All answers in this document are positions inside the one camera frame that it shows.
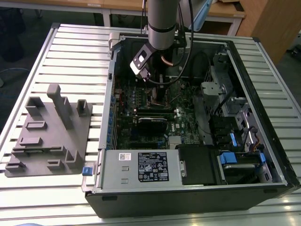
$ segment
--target wooden cabinet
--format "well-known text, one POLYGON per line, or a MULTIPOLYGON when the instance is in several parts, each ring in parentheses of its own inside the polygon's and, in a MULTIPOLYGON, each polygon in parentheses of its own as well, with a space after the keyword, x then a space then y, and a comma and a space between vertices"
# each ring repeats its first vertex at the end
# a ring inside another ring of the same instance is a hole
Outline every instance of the wooden cabinet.
POLYGON ((301 29, 301 0, 240 0, 246 12, 237 36, 258 37, 277 64, 301 29))

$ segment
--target metal table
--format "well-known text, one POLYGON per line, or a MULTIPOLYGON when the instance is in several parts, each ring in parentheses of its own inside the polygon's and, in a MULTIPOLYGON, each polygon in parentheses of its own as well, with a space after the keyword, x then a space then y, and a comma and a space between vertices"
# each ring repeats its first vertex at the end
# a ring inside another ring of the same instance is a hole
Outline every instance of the metal table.
MULTIPOLYGON (((49 83, 59 83, 70 102, 93 103, 93 117, 85 161, 95 161, 108 73, 108 38, 112 31, 137 33, 137 29, 61 24, 50 30, 16 105, 0 136, 0 225, 301 225, 301 190, 280 199, 267 200, 247 211, 160 216, 152 218, 100 219, 81 191, 82 175, 6 178, 5 165, 26 118, 28 97, 49 101, 49 83)), ((207 39, 229 39, 196 34, 207 39)), ((272 124, 301 177, 301 109, 260 43, 252 38, 231 37, 266 108, 272 124)), ((89 177, 88 185, 93 184, 89 177)))

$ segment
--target white table leg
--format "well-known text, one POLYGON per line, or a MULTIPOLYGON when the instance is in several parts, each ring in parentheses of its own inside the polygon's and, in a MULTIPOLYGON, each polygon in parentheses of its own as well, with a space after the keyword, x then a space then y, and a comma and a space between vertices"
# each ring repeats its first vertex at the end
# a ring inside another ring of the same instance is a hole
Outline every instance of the white table leg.
POLYGON ((228 31, 228 36, 236 36, 236 33, 239 29, 240 23, 242 21, 242 18, 235 18, 233 23, 230 26, 230 29, 228 31))
POLYGON ((109 8, 103 8, 103 25, 105 27, 111 27, 111 20, 110 20, 110 15, 111 15, 111 10, 109 8))

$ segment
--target sticker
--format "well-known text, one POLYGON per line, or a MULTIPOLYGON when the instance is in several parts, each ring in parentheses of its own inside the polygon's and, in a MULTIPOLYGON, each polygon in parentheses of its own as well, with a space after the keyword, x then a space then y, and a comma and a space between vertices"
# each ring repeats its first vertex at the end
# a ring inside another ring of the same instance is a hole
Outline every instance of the sticker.
POLYGON ((138 153, 140 182, 169 181, 166 152, 138 153))
POLYGON ((87 4, 88 6, 93 6, 93 7, 100 7, 101 5, 99 4, 87 4))
POLYGON ((119 153, 119 161, 131 161, 131 153, 119 153))
POLYGON ((244 17, 244 15, 240 15, 240 14, 234 14, 234 17, 244 17))

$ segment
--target black plastic bracket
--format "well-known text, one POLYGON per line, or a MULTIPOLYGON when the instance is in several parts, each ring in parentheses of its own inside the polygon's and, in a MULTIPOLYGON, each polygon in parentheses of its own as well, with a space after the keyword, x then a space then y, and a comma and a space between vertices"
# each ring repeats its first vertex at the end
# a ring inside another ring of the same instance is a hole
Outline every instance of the black plastic bracket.
POLYGON ((51 28, 59 28, 61 26, 61 23, 52 23, 51 28))
POLYGON ((257 43, 261 42, 258 37, 252 37, 252 38, 253 38, 254 42, 257 42, 257 43))

